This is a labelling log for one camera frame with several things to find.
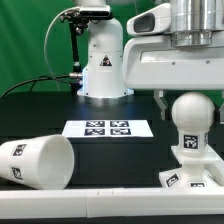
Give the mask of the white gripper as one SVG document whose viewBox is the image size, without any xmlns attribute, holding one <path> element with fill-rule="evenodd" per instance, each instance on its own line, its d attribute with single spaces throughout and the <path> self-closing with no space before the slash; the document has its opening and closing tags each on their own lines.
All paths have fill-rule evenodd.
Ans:
<svg viewBox="0 0 224 224">
<path fill-rule="evenodd" d="M 224 31 L 208 46 L 172 47 L 169 35 L 133 38 L 124 48 L 123 79 L 136 90 L 155 90 L 166 119 L 163 90 L 224 90 Z"/>
</svg>

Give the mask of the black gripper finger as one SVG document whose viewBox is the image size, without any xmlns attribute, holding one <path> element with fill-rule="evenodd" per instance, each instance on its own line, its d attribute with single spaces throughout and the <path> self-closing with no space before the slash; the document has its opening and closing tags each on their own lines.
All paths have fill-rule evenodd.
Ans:
<svg viewBox="0 0 224 224">
<path fill-rule="evenodd" d="M 219 119 L 220 119 L 220 123 L 224 124 L 224 103 L 221 105 L 219 109 Z"/>
</svg>

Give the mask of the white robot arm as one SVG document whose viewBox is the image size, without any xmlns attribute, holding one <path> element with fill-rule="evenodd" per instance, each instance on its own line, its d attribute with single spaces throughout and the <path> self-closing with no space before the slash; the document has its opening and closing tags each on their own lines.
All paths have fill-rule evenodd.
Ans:
<svg viewBox="0 0 224 224">
<path fill-rule="evenodd" d="M 110 5 L 121 0 L 73 0 L 88 18 L 83 93 L 117 98 L 128 89 L 224 90 L 224 0 L 168 0 L 130 18 L 132 36 Z"/>
</svg>

